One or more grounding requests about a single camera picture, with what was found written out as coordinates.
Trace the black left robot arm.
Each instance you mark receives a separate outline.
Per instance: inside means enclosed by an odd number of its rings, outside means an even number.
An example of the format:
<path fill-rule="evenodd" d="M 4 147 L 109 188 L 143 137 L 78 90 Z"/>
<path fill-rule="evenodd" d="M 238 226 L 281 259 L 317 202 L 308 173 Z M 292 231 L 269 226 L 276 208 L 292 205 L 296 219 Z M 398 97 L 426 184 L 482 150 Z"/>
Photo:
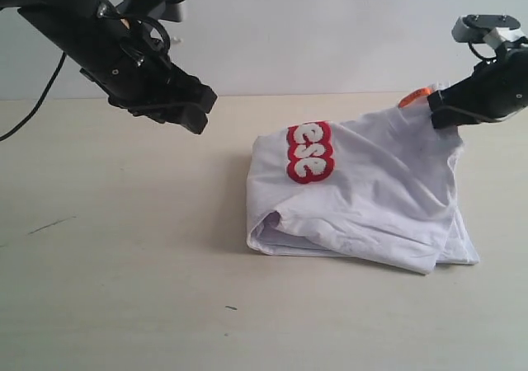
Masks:
<path fill-rule="evenodd" d="M 186 0 L 1 0 L 71 58 L 110 105 L 201 134 L 217 96 L 171 61 L 164 21 Z"/>

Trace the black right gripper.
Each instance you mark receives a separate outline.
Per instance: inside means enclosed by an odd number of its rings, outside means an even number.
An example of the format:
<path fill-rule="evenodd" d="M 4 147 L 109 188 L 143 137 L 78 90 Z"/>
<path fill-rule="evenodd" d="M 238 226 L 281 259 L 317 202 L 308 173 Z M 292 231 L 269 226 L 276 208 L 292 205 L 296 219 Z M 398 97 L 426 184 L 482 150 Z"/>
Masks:
<path fill-rule="evenodd" d="M 431 123 L 447 129 L 478 122 L 501 122 L 527 107 L 527 48 L 511 49 L 452 89 L 427 97 Z"/>

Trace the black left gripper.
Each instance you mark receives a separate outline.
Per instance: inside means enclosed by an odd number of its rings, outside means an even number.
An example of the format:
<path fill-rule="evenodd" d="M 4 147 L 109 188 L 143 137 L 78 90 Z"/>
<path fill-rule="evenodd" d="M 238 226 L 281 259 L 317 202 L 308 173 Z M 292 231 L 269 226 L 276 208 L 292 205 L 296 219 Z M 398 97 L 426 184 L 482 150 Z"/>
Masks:
<path fill-rule="evenodd" d="M 159 124 L 178 124 L 202 134 L 217 101 L 211 87 L 164 55 L 159 47 L 136 47 L 124 41 L 106 68 L 84 66 L 80 73 L 106 93 L 114 107 Z"/>

